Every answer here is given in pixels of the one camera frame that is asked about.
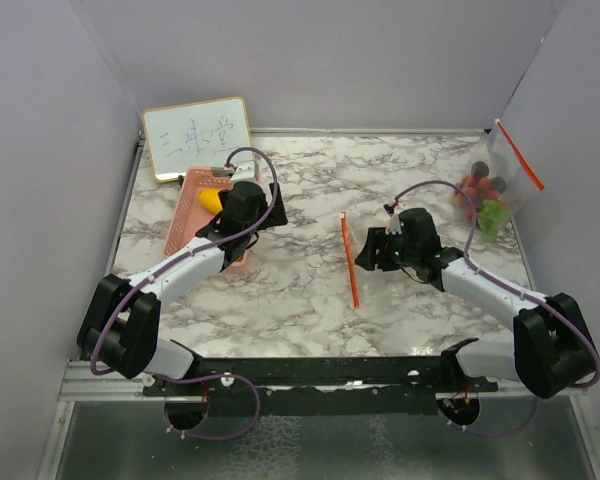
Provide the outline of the zip bag with yellow fruit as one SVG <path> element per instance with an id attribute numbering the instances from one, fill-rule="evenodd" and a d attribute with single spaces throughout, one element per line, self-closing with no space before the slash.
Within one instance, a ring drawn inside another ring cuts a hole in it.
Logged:
<path id="1" fill-rule="evenodd" d="M 391 280 L 389 274 L 383 274 L 378 270 L 369 272 L 355 264 L 355 258 L 362 251 L 366 241 L 368 229 L 371 227 L 385 229 L 389 220 L 386 217 L 376 218 L 343 210 L 339 213 L 339 222 L 352 306 L 354 309 L 359 309 L 371 304 L 373 297 L 381 296 L 384 290 L 389 289 Z"/>

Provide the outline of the fake yellow mango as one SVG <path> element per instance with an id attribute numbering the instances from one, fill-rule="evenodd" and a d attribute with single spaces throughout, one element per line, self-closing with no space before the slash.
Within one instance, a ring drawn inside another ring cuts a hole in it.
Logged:
<path id="1" fill-rule="evenodd" d="M 223 209 L 220 192 L 220 189 L 208 188 L 200 190 L 198 193 L 200 206 L 212 216 L 217 215 Z"/>

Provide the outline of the zip bag with red fruit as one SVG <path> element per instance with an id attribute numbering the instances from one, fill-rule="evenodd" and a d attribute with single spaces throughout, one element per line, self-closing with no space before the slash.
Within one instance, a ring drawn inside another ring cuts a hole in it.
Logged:
<path id="1" fill-rule="evenodd" d="M 545 190 L 545 184 L 527 162 L 513 137 L 499 119 L 494 121 L 494 127 L 486 134 L 484 143 L 470 157 L 467 167 L 456 182 L 457 188 L 465 176 L 471 176 L 471 165 L 476 161 L 484 161 L 489 165 L 488 177 L 495 178 L 496 188 L 501 192 L 499 201 L 503 202 L 509 211 L 509 219 L 501 228 L 501 232 L 516 211 Z M 475 224 L 481 232 L 477 224 L 478 211 L 461 189 L 454 194 L 453 202 L 460 215 L 468 223 Z"/>

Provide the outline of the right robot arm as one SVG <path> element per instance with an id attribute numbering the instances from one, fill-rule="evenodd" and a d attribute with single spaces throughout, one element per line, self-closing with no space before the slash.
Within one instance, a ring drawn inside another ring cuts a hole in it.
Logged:
<path id="1" fill-rule="evenodd" d="M 388 225 L 370 227 L 356 266 L 366 271 L 411 269 L 417 279 L 472 303 L 509 330 L 509 341 L 469 340 L 439 367 L 441 383 L 461 391 L 475 377 L 522 383 L 548 399 L 595 379 L 600 358 L 577 301 L 568 294 L 528 291 L 480 265 L 458 248 L 445 247 L 432 216 L 411 208 Z"/>

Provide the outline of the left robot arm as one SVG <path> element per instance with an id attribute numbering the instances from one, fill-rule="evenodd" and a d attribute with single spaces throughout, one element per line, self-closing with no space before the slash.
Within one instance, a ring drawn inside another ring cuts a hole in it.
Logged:
<path id="1" fill-rule="evenodd" d="M 220 213 L 185 247 L 131 278 L 109 274 L 99 281 L 77 336 L 92 374 L 166 377 L 182 395 L 198 388 L 194 352 L 159 337 L 161 308 L 226 270 L 259 231 L 287 224 L 279 184 L 272 182 L 270 190 L 267 199 L 258 184 L 235 183 L 220 193 Z"/>

